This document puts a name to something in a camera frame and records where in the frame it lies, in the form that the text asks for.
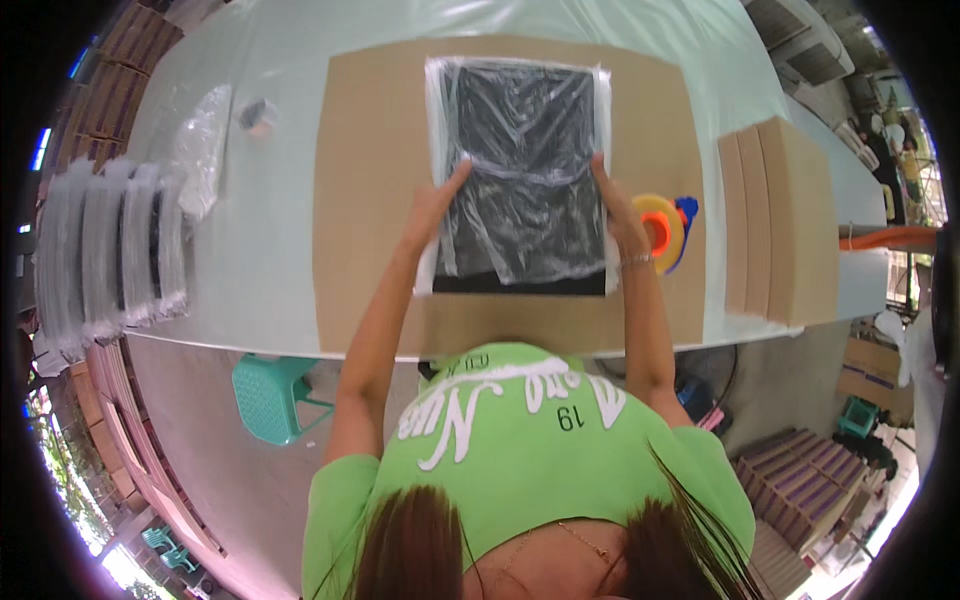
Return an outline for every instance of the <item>concrete floor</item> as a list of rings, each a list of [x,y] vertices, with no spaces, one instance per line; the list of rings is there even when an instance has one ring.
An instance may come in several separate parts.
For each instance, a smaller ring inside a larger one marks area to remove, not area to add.
[[[826,324],[797,338],[739,347],[728,399],[734,423],[724,436],[728,452],[787,426],[825,435],[833,430],[843,407],[834,387],[849,330],[849,322]],[[198,514],[228,552],[235,580],[224,583],[248,598],[297,598],[307,493],[330,421],[290,446],[260,442],[244,428],[233,396],[230,374],[240,353],[136,336],[129,337],[129,344],[163,451]],[[713,366],[723,362],[715,359],[724,356],[723,350],[700,352],[684,360]],[[333,400],[338,370],[338,362],[322,361],[311,372],[316,399]],[[722,389],[730,367],[713,370],[714,387]],[[415,365],[395,367],[387,431],[416,394],[418,381]]]

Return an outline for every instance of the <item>long brown hair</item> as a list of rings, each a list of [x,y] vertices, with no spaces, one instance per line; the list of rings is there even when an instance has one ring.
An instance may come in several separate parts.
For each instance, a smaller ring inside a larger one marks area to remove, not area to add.
[[[656,452],[651,453],[669,482],[673,502],[648,498],[628,519],[617,561],[627,569],[616,594],[632,599],[762,599],[743,548]],[[373,516],[344,599],[460,600],[464,540],[460,513],[442,491],[416,486],[394,492]]]

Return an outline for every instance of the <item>green t-shirt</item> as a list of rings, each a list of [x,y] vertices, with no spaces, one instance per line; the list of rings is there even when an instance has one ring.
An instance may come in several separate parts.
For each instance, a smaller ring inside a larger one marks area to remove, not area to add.
[[[671,499],[648,443],[749,555],[754,513],[716,436],[671,429],[606,378],[572,369],[546,350],[472,350],[448,362],[406,408],[381,460],[345,456],[314,476],[303,597],[343,597],[367,519],[381,498],[413,485],[445,491],[476,559],[554,520],[626,525],[646,498]],[[465,552],[464,570],[469,566]]]

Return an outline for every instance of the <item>stack of plastic packages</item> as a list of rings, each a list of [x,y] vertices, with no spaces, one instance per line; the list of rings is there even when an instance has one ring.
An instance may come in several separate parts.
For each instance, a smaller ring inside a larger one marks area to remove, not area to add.
[[[40,324],[69,361],[187,312],[183,175],[153,163],[74,162],[50,184],[36,251]]]

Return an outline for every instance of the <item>tape roll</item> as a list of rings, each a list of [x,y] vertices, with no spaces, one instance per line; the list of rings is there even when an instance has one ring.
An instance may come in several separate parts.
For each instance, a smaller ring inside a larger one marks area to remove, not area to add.
[[[684,222],[672,202],[657,194],[642,194],[634,197],[634,207],[640,213],[648,233],[654,256],[654,268],[662,274],[680,259],[684,249]]]

